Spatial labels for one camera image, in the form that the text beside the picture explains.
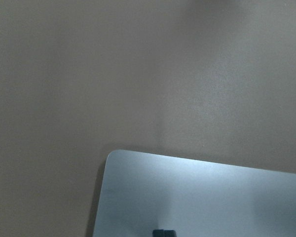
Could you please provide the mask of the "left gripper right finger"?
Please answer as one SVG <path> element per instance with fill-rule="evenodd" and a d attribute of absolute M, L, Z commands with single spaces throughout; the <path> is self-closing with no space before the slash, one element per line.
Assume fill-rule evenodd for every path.
<path fill-rule="evenodd" d="M 176 237 L 176 231 L 175 230 L 164 230 L 164 236 L 165 237 Z"/>

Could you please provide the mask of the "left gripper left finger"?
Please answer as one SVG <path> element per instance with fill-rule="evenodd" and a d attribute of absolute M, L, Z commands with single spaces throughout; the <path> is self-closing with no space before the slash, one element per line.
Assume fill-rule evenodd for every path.
<path fill-rule="evenodd" d="M 164 237 L 164 230 L 153 230 L 153 237 Z"/>

